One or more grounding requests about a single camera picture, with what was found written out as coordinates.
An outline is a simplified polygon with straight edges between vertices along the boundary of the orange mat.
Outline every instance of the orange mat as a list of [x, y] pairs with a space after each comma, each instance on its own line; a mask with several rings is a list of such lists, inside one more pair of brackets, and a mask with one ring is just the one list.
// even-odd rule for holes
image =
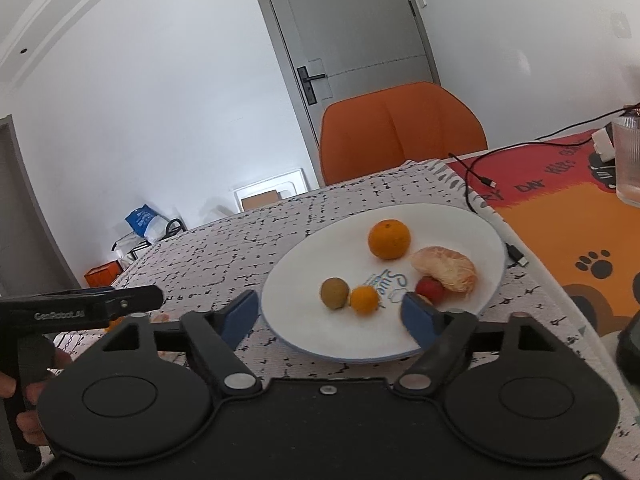
[[[464, 174], [459, 163], [451, 167]], [[474, 189], [536, 253], [598, 333], [623, 329], [640, 310], [640, 209], [616, 197], [614, 171], [600, 163], [593, 145], [523, 146], [488, 156], [475, 169], [498, 186], [489, 190], [471, 181]]]

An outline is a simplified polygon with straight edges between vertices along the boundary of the chair backrest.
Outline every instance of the chair backrest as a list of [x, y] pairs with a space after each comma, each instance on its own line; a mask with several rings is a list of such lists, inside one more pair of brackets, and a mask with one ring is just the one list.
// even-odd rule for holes
[[487, 147], [469, 108], [433, 83], [412, 83], [330, 105], [320, 161], [327, 185], [389, 170], [406, 160], [447, 158]]

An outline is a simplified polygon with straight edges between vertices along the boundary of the gray door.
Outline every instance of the gray door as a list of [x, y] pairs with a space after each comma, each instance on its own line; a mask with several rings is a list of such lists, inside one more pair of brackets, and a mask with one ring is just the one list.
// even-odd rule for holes
[[[316, 142], [324, 110], [333, 102], [433, 81], [426, 37], [410, 0], [271, 0], [271, 5], [289, 55], [288, 70], [298, 80], [298, 95], [292, 97], [302, 98]], [[307, 82], [307, 92], [304, 68], [311, 77], [326, 74]], [[309, 98], [310, 88], [315, 99]]]
[[78, 288], [32, 200], [12, 127], [0, 119], [0, 294]]

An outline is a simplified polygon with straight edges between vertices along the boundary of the orange box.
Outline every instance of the orange box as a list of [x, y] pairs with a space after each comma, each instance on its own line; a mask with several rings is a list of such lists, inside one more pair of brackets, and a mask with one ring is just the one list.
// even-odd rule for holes
[[109, 262], [91, 269], [84, 275], [89, 286], [110, 286], [122, 274], [122, 267], [118, 262]]

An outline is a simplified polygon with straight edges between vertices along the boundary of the patterned tablecloth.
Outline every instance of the patterned tablecloth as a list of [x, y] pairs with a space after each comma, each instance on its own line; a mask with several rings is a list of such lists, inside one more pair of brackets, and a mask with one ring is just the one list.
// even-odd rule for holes
[[[480, 197], [474, 200], [481, 215], [513, 242], [513, 232], [502, 218]], [[362, 211], [417, 202], [465, 207], [463, 183], [441, 161], [408, 162], [395, 170], [297, 196], [162, 241], [127, 269], [115, 285], [123, 288], [155, 283], [162, 288], [166, 300], [152, 320], [175, 320], [189, 310], [221, 308], [246, 288], [260, 291], [277, 261], [321, 228]], [[558, 295], [558, 284], [549, 274], [538, 272], [534, 277], [536, 273], [531, 270], [538, 262], [532, 257], [532, 266], [527, 269], [509, 266], [482, 319], [506, 321], [511, 312], [529, 312], [609, 381], [622, 409], [604, 458], [628, 478], [640, 480], [640, 431], [635, 420], [638, 410], [612, 363], [597, 347], [597, 338], [583, 336], [590, 328], [585, 327], [575, 305], [562, 293]], [[66, 333], [57, 343], [75, 355], [101, 335], [102, 331]], [[288, 348], [261, 319], [237, 354], [264, 380], [384, 376], [393, 381], [414, 359], [370, 365], [324, 362]], [[180, 357], [166, 357], [181, 362]], [[493, 358], [477, 354], [474, 361], [479, 364]]]

